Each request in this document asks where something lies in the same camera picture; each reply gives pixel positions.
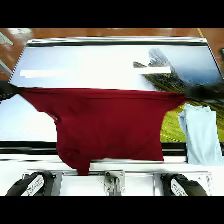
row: folded light blue garment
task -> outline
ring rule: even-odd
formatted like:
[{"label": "folded light blue garment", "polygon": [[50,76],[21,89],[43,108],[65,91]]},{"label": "folded light blue garment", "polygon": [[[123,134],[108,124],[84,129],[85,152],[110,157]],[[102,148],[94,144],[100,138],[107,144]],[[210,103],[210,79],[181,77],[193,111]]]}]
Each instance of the folded light blue garment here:
[{"label": "folded light blue garment", "polygon": [[216,126],[216,112],[210,107],[184,105],[178,115],[186,135],[187,157],[190,164],[224,165]]}]

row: red shirt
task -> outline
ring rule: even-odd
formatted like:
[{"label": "red shirt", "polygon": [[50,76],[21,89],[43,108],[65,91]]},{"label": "red shirt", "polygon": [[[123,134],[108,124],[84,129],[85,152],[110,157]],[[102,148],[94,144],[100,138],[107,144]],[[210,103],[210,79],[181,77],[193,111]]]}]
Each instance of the red shirt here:
[{"label": "red shirt", "polygon": [[73,88],[24,88],[21,96],[54,119],[58,155],[79,175],[96,159],[163,161],[164,115],[187,100],[180,93]]}]

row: brown floor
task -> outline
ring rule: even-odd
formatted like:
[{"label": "brown floor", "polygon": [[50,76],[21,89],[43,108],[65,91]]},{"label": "brown floor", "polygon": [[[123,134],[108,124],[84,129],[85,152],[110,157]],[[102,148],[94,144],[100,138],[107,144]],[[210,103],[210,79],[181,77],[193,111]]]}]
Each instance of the brown floor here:
[{"label": "brown floor", "polygon": [[[219,49],[224,47],[223,28],[31,28],[30,32],[16,33],[17,28],[0,28],[13,42],[0,44],[0,59],[13,70],[27,40],[35,38],[75,37],[75,36],[204,36],[221,65]],[[0,71],[0,79],[8,77]]]}]

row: dark red cloth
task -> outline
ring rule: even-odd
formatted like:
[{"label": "dark red cloth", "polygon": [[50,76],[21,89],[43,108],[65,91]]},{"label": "dark red cloth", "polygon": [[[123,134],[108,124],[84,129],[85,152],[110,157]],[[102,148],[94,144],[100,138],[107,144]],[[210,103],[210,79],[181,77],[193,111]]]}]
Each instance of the dark red cloth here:
[{"label": "dark red cloth", "polygon": [[73,88],[24,88],[21,96],[54,119],[58,155],[79,175],[88,175],[95,159],[163,161],[163,117],[187,100],[180,93]]}]

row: metal bracket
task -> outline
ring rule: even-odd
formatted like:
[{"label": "metal bracket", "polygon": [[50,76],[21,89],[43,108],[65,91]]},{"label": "metal bracket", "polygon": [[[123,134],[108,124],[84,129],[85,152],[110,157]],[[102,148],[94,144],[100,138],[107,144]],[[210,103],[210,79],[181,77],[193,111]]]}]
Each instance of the metal bracket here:
[{"label": "metal bracket", "polygon": [[104,186],[109,196],[121,196],[121,193],[125,191],[125,172],[123,170],[106,171]]}]

